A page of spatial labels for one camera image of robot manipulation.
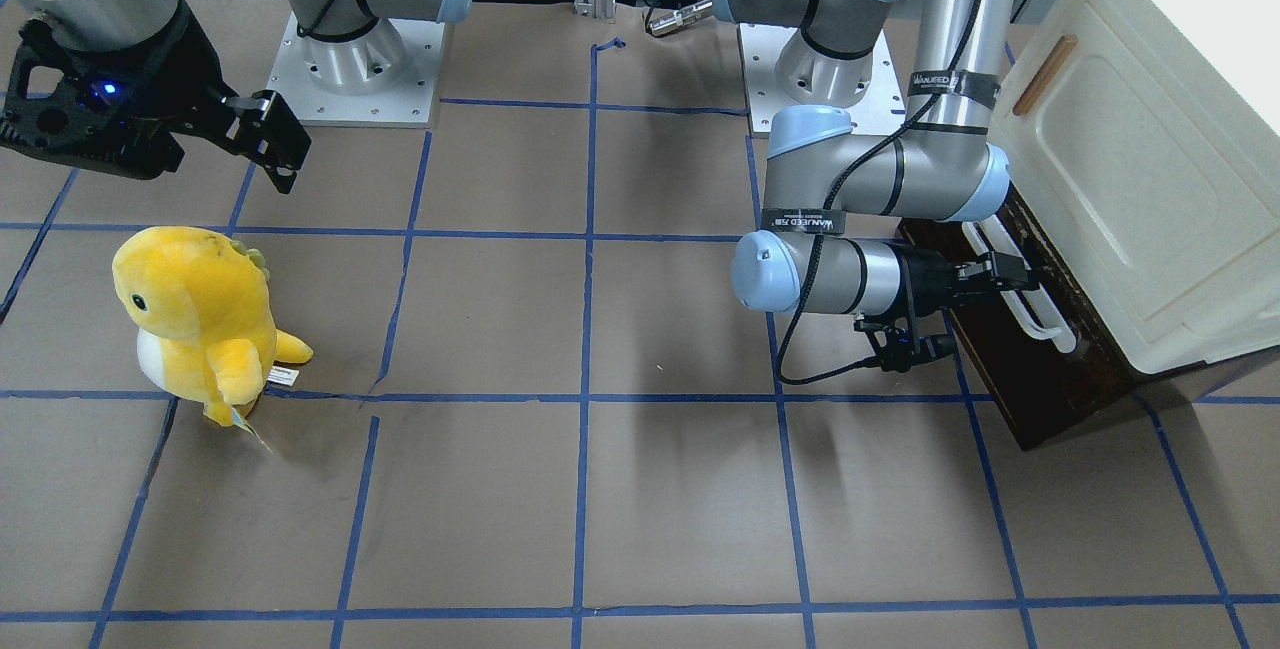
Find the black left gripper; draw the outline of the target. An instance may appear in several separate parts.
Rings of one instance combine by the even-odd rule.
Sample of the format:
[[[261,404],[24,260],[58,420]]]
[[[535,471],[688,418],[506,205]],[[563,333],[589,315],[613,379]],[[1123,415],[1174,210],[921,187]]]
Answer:
[[[852,367],[905,374],[910,367],[956,352],[950,335],[920,335],[919,317],[969,303],[996,302],[1009,292],[1041,289],[1039,276],[1015,253],[980,253],[972,262],[950,262],[914,244],[856,243],[864,280],[852,306],[855,330],[867,335],[873,356]]]

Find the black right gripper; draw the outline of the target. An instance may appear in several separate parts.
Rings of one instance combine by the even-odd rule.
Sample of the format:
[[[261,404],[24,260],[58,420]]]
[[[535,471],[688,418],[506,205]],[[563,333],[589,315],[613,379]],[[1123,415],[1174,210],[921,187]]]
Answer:
[[[278,193],[292,192],[310,134],[276,90],[232,96],[186,0],[156,35],[114,51],[64,47],[55,29],[47,12],[19,29],[3,106],[3,147],[150,180],[177,170],[186,156],[172,137],[178,131],[250,157]]]

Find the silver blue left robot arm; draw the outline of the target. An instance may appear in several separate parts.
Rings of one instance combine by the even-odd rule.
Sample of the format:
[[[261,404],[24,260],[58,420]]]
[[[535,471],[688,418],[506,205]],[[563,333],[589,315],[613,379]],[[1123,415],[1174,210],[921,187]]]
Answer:
[[[854,125],[846,102],[870,79],[896,0],[714,0],[719,20],[796,31],[781,74],[794,102],[773,116],[759,224],[739,239],[731,280],[749,310],[847,315],[872,353],[855,367],[905,373],[951,356],[920,317],[1032,288],[1006,253],[951,262],[883,239],[854,239],[852,215],[980,221],[1011,187],[989,143],[1012,0],[927,0],[906,115],[887,134]]]

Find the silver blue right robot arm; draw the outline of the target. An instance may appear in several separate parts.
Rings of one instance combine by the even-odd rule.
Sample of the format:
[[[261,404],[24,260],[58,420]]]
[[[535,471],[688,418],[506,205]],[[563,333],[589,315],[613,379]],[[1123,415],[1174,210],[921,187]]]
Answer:
[[[276,87],[239,93],[188,0],[15,0],[3,147],[32,160],[152,180],[186,156],[179,134],[247,157],[279,193],[311,148]],[[361,96],[410,74],[394,20],[458,23],[472,0],[288,0],[291,44],[317,90]]]

